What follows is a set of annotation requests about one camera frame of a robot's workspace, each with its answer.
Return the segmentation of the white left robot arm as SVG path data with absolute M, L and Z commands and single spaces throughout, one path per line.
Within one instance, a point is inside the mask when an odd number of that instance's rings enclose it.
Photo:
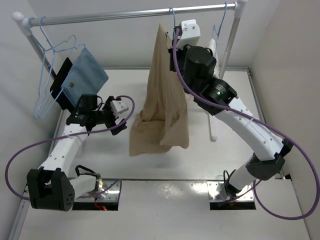
M 119 96 L 110 96 L 103 103 L 98 103 L 97 95 L 84 94 L 80 97 L 51 154 L 38 169 L 31 169 L 27 174 L 32 208 L 67 212 L 76 199 L 96 198 L 103 191 L 99 173 L 82 165 L 75 167 L 75 178 L 68 178 L 68 173 L 93 128 L 105 125 L 112 135 L 117 135 L 126 129 L 126 120 L 116 121 L 128 109 L 127 103 Z

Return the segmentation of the light blue wire hanger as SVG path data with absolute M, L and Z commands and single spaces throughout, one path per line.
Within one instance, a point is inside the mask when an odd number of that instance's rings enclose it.
M 173 40 L 175 38 L 176 33 L 176 26 L 177 26 L 177 20 L 176 20 L 176 10 L 173 7 L 170 7 L 168 10 L 168 14 L 172 15 L 173 18 L 173 27 L 172 27 L 172 34 L 171 36 L 167 32 L 166 35 L 169 37 L 170 40 Z

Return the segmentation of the beige t shirt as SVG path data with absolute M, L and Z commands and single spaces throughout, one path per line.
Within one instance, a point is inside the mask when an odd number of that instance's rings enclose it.
M 170 71 L 169 39 L 159 24 L 144 105 L 131 126 L 129 155 L 161 154 L 190 145 L 186 94 Z

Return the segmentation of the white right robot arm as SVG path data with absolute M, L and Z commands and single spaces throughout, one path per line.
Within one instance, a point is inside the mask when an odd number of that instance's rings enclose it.
M 168 49 L 169 69 L 181 74 L 186 93 L 194 92 L 206 100 L 194 102 L 211 116 L 224 122 L 253 150 L 252 157 L 234 170 L 223 183 L 223 194 L 235 198 L 255 180 L 267 181 L 284 166 L 284 157 L 293 144 L 275 135 L 254 117 L 237 92 L 224 80 L 214 76 L 216 58 L 213 51 L 202 46 L 185 45 L 182 49 Z

